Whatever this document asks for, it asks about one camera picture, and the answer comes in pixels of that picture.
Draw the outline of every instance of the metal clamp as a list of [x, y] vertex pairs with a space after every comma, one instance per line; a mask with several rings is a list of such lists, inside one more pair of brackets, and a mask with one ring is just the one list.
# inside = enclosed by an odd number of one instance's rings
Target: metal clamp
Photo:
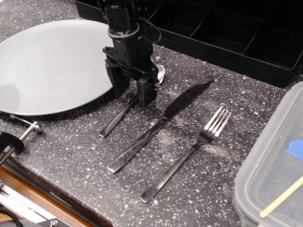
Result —
[[29, 128], [25, 131], [25, 133], [23, 133], [20, 138], [9, 133], [0, 131], [0, 153], [2, 153], [7, 146], [11, 147], [10, 150], [6, 152], [6, 154], [0, 159], [0, 166], [6, 161], [6, 159], [10, 157], [12, 153], [14, 153], [14, 151], [21, 151], [23, 149], [23, 141], [29, 136], [32, 131], [38, 133], [43, 132], [42, 127], [38, 122], [31, 123], [14, 115], [10, 115], [10, 118], [24, 122], [25, 124], [29, 125]]

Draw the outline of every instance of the blue object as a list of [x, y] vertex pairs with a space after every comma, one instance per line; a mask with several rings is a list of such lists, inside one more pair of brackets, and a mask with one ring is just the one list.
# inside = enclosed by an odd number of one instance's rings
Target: blue object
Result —
[[289, 144], [289, 148], [286, 153], [291, 154], [303, 161], [303, 141], [297, 139]]

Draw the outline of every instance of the speckled black countertop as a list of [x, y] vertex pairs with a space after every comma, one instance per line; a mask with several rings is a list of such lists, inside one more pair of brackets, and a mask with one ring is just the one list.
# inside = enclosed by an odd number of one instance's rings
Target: speckled black countertop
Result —
[[[54, 20], [80, 19], [72, 0], [0, 2], [0, 42], [29, 27]], [[184, 54], [155, 46], [152, 60], [166, 69], [158, 98], [132, 108], [106, 138], [97, 133], [136, 93], [107, 93], [83, 107], [38, 120], [44, 134], [31, 134], [26, 149], [11, 163], [100, 225], [235, 227], [232, 204], [235, 176], [285, 93], [278, 88]], [[106, 165], [154, 125], [164, 109], [202, 77], [215, 82], [147, 143], [120, 172]], [[213, 144], [202, 146], [147, 204], [139, 196], [195, 143], [219, 106], [233, 112]], [[0, 130], [20, 136], [23, 126], [0, 113]]]

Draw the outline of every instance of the black cutlery organizer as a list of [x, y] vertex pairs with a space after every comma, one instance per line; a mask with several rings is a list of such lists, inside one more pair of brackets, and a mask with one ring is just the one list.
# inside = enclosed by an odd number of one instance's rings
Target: black cutlery organizer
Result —
[[[149, 0], [160, 45], [286, 87], [303, 54], [303, 0]], [[79, 15], [106, 23], [96, 0]]]

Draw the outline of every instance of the white plate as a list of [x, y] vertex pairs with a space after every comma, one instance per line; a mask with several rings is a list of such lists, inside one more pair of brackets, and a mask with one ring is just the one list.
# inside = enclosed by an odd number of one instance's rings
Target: white plate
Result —
[[113, 45], [107, 28], [89, 20], [54, 21], [0, 43], [0, 111], [59, 113], [109, 91], [102, 52]]

